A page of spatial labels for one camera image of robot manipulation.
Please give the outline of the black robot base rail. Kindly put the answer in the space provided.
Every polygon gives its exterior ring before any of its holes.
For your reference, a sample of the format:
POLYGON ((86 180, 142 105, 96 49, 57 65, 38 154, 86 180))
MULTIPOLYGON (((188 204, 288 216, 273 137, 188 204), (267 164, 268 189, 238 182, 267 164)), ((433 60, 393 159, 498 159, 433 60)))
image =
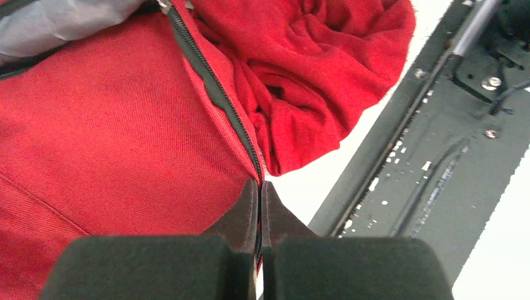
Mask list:
POLYGON ((412 237, 457 279, 529 146, 529 2, 453 1, 309 223, 412 237))

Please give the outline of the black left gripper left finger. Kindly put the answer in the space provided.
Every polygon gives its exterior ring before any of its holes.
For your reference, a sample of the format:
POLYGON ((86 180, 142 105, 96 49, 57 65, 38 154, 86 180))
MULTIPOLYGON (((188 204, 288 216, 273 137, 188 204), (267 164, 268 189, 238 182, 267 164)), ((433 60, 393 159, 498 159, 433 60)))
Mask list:
POLYGON ((259 186, 204 233, 89 236, 56 261, 41 299, 255 299, 259 186))

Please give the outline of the red student backpack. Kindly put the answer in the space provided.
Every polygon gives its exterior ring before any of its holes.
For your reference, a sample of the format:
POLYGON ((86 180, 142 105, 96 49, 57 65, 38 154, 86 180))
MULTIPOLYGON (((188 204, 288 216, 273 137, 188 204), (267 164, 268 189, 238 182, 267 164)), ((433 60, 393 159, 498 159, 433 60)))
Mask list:
POLYGON ((36 299, 89 235, 201 233, 259 169, 161 12, 1 82, 1 298, 36 299))

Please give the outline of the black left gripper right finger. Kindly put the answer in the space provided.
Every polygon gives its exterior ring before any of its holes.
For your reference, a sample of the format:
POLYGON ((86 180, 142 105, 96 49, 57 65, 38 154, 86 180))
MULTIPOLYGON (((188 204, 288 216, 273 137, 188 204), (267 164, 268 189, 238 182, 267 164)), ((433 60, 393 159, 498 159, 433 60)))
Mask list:
POLYGON ((403 237, 320 237, 261 186, 264 299, 452 299, 434 251, 403 237))

